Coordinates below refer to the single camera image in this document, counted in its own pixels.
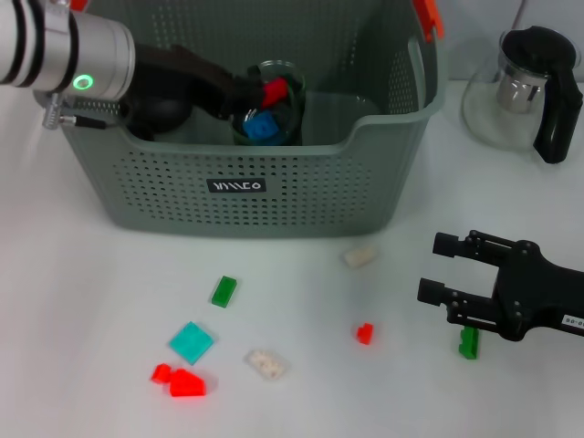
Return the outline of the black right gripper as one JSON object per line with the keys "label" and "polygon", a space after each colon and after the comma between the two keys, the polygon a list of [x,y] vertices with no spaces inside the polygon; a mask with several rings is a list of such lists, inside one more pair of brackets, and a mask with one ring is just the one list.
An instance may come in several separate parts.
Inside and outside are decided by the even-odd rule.
{"label": "black right gripper", "polygon": [[420,280],[417,299],[445,306],[449,323],[498,333],[510,341],[522,340],[535,328],[584,338],[584,272],[549,262],[537,244],[471,230],[464,238],[437,233],[433,253],[499,267],[494,300]]}

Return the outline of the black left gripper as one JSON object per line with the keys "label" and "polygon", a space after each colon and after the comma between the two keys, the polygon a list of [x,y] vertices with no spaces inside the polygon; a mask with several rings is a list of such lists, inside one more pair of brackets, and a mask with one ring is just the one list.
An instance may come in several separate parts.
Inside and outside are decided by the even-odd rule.
{"label": "black left gripper", "polygon": [[225,120],[261,108],[266,92],[260,77],[234,76],[185,47],[138,44],[131,95],[186,102]]}

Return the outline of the dark red curved brick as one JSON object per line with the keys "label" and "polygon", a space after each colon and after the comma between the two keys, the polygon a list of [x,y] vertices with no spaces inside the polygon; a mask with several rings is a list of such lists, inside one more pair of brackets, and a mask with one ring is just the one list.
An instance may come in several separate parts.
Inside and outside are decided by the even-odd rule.
{"label": "dark red curved brick", "polygon": [[278,77],[268,81],[263,86],[264,97],[261,102],[262,109],[268,109],[276,105],[278,102],[288,97],[287,81]]}

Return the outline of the blue square brick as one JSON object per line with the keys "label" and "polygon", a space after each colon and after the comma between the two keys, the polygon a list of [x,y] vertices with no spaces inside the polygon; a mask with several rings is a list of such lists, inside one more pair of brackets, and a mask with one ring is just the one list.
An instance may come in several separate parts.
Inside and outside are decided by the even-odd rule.
{"label": "blue square brick", "polygon": [[251,141],[265,141],[280,132],[274,116],[268,110],[246,115],[242,122],[242,129]]}

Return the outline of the green stepped brick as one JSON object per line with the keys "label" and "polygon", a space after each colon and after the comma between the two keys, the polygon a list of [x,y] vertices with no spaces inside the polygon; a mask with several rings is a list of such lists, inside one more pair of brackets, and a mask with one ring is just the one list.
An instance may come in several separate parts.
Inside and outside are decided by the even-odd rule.
{"label": "green stepped brick", "polygon": [[459,353],[467,360],[478,358],[480,330],[478,328],[464,327],[460,333]]}

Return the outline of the white brick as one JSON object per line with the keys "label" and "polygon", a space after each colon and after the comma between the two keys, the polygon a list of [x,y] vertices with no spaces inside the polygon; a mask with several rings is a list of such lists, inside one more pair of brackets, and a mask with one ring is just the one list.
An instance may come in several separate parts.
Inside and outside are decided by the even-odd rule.
{"label": "white brick", "polygon": [[267,350],[251,350],[246,356],[246,361],[264,379],[269,381],[280,379],[287,371],[287,364]]}
{"label": "white brick", "polygon": [[345,264],[351,269],[361,268],[372,262],[378,255],[374,246],[363,246],[354,248],[344,253],[342,258]]}

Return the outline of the teal square brick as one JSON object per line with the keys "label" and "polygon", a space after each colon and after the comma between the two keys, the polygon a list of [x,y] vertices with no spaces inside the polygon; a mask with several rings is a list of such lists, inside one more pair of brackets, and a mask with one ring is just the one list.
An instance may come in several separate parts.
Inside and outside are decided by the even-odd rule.
{"label": "teal square brick", "polygon": [[213,338],[206,331],[188,322],[170,340],[169,347],[189,365],[193,365],[213,344]]}

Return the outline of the red slope brick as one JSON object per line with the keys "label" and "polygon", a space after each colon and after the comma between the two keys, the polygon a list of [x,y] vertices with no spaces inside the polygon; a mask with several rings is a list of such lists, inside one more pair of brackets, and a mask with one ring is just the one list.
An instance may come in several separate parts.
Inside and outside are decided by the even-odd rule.
{"label": "red slope brick", "polygon": [[170,377],[169,392],[172,397],[205,396],[206,383],[188,370],[178,369]]}

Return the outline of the grey perforated storage bin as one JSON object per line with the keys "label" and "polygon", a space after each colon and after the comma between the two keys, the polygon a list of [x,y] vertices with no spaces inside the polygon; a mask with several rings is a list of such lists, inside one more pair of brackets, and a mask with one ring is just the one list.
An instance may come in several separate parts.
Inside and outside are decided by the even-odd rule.
{"label": "grey perforated storage bin", "polygon": [[89,0],[88,11],[235,74],[285,60],[306,79],[299,146],[235,145],[201,110],[142,141],[115,104],[78,99],[109,127],[64,133],[115,223],[281,238],[365,235],[391,220],[446,80],[443,40],[425,41],[410,0]]}

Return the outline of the black clay teapot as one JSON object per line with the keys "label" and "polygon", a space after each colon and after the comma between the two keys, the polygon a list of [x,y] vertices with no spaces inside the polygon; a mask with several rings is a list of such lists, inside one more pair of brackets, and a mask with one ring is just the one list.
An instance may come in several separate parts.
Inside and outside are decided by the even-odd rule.
{"label": "black clay teapot", "polygon": [[153,136],[181,127],[193,112],[183,99],[156,96],[147,91],[131,90],[122,99],[130,130]]}

